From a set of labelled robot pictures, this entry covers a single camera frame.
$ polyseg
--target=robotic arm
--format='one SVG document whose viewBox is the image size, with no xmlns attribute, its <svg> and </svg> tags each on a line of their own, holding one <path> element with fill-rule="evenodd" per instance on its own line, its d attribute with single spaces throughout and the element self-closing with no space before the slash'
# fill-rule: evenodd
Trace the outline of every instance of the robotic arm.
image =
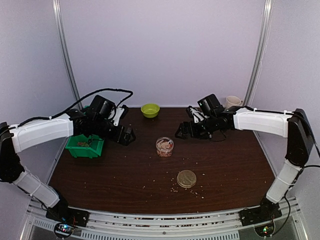
<svg viewBox="0 0 320 240">
<path fill-rule="evenodd" d="M 85 227 L 89 213 L 69 208 L 67 200 L 55 189 L 41 182 L 20 164 L 21 151 L 58 138 L 84 134 L 98 135 L 127 146 L 136 139 L 131 128 L 119 125 L 128 107 L 116 105 L 96 95 L 82 111 L 71 109 L 50 120 L 34 120 L 24 125 L 0 123 L 0 179 L 12 183 L 37 198 L 47 210 L 47 218 Z"/>
<path fill-rule="evenodd" d="M 198 104 L 202 112 L 191 106 L 186 109 L 193 121 L 180 124 L 175 134 L 177 138 L 211 139 L 217 130 L 252 130 L 287 138 L 284 165 L 260 206 L 239 213 L 243 226 L 280 217 L 278 203 L 297 181 L 314 145 L 306 113 L 302 109 L 274 112 L 240 106 L 225 110 L 214 94 L 201 99 Z"/>
</svg>

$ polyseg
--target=green plastic basket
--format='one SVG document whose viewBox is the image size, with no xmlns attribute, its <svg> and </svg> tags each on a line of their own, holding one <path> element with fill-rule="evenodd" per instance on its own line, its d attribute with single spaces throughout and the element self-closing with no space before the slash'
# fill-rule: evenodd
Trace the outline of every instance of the green plastic basket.
<svg viewBox="0 0 320 240">
<path fill-rule="evenodd" d="M 92 139 L 90 146 L 79 146 L 78 143 L 87 143 L 88 140 Z M 105 140 L 99 138 L 97 135 L 92 135 L 89 138 L 82 135 L 72 136 L 69 138 L 65 149 L 68 149 L 72 157 L 83 157 L 83 158 L 97 158 L 101 156 L 102 148 Z"/>
</svg>

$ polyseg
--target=clear plastic container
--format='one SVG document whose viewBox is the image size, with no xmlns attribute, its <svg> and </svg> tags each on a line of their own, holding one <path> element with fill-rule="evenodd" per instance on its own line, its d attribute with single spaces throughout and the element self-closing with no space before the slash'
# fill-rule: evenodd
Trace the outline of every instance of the clear plastic container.
<svg viewBox="0 0 320 240">
<path fill-rule="evenodd" d="M 160 158 L 168 158 L 174 150 L 174 141 L 169 137 L 160 137 L 155 142 L 155 147 Z"/>
</svg>

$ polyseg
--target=jar contents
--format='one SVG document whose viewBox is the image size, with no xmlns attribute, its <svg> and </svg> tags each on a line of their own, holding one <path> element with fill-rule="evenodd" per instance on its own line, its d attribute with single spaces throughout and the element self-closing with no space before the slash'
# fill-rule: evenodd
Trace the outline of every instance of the jar contents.
<svg viewBox="0 0 320 240">
<path fill-rule="evenodd" d="M 167 158 L 172 155 L 174 141 L 168 137 L 161 137 L 156 141 L 155 146 L 158 156 L 160 158 Z"/>
</svg>

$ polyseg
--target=white wall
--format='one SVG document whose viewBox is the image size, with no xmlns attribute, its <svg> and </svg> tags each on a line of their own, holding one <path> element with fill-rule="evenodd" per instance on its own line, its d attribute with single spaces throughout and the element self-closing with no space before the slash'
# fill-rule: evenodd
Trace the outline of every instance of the white wall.
<svg viewBox="0 0 320 240">
<path fill-rule="evenodd" d="M 51 0 L 2 1 L 0 6 L 0 122 L 49 116 L 73 102 Z M 19 154 L 42 181 L 49 177 L 62 140 Z M 0 238 L 19 239 L 30 198 L 0 183 Z"/>
<path fill-rule="evenodd" d="M 126 103 L 197 105 L 244 98 L 265 1 L 67 0 L 61 12 L 80 95 L 134 91 Z M 117 102 L 123 95 L 105 93 Z"/>
<path fill-rule="evenodd" d="M 320 1 L 276 0 L 262 71 L 252 106 L 265 110 L 306 111 L 320 142 Z M 267 155 L 278 173 L 287 142 L 260 134 Z M 313 149 L 309 164 L 320 165 Z M 311 239 L 319 239 L 320 172 L 307 168 L 291 194 L 297 196 Z"/>
</svg>

